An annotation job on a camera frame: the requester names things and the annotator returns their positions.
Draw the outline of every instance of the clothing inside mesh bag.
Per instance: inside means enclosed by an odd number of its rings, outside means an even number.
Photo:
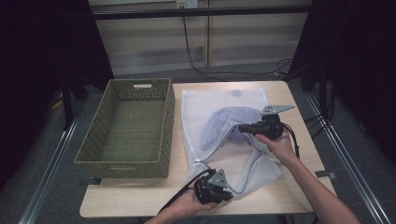
[[[235,199],[271,183],[280,176],[265,144],[251,134],[240,144],[228,140],[235,125],[261,119],[267,105],[257,91],[183,91],[181,121],[191,170],[187,178],[207,169],[224,169]]]

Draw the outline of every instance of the mesh laundry bag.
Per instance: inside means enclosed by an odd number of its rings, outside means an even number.
[[[264,89],[233,91],[183,91],[182,132],[192,179],[208,167],[224,169],[235,199],[271,183],[280,176],[267,146],[235,125],[261,120],[267,105]],[[231,133],[245,140],[236,144]]]

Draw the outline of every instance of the gray carpet floor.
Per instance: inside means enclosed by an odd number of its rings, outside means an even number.
[[[205,71],[225,71],[229,73],[211,74],[224,81],[253,81],[253,80],[277,80],[274,74],[248,75],[249,73],[265,73],[276,69],[276,63],[233,65],[214,68],[202,68]],[[175,83],[178,82],[210,82],[217,81],[212,78],[203,77],[193,69],[177,71],[166,71],[151,74],[140,74],[122,76],[117,78],[154,78],[170,77]],[[290,90],[294,100],[299,107],[304,119],[315,116],[315,113],[308,103],[306,92],[300,87],[299,79],[289,82]],[[104,218],[87,219],[79,215],[85,190],[89,177],[74,164],[77,151],[93,119],[97,106],[102,98],[102,93],[92,87],[87,87],[90,92],[86,102],[74,101],[74,108],[81,109],[78,126],[74,135],[67,145],[64,156],[61,160],[57,173],[50,184],[48,194],[43,202],[35,223],[141,223],[147,217],[131,218]],[[29,155],[19,171],[8,180],[0,193],[0,223],[18,223],[21,215],[29,203],[35,189],[38,186],[42,175],[47,169],[47,165],[57,147],[63,134],[64,111],[61,108],[49,110],[43,119],[43,129],[31,148]],[[307,123],[307,127],[314,125],[315,121]],[[384,207],[389,219],[396,221],[396,166],[381,151],[377,142],[368,133],[363,133],[360,129],[359,120],[349,109],[342,99],[335,98],[335,111],[332,119],[334,129],[339,133],[348,152],[360,169],[369,186],[375,193],[378,200]],[[314,125],[309,129],[312,134],[316,133],[320,125]],[[332,184],[337,195],[357,214],[362,223],[375,223],[373,216],[361,198],[354,183],[350,179],[346,168],[340,162],[332,143],[324,132],[314,139],[319,156],[327,171],[336,172],[337,177],[332,180]],[[247,222],[246,217],[240,217],[240,223]],[[264,220],[274,217],[255,217],[249,223],[262,223]],[[313,215],[293,215],[288,220],[295,223],[311,223]],[[189,222],[179,223],[227,223],[224,220],[188,220]]]

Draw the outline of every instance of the green basket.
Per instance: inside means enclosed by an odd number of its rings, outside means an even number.
[[[175,94],[170,78],[112,79],[76,156],[93,178],[165,178]]]

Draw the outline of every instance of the person's right hand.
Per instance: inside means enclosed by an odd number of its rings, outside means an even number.
[[[270,140],[262,134],[256,134],[255,137],[268,146],[268,149],[280,160],[280,162],[288,166],[291,160],[297,158],[291,146],[288,131],[284,130],[282,135],[275,140]]]

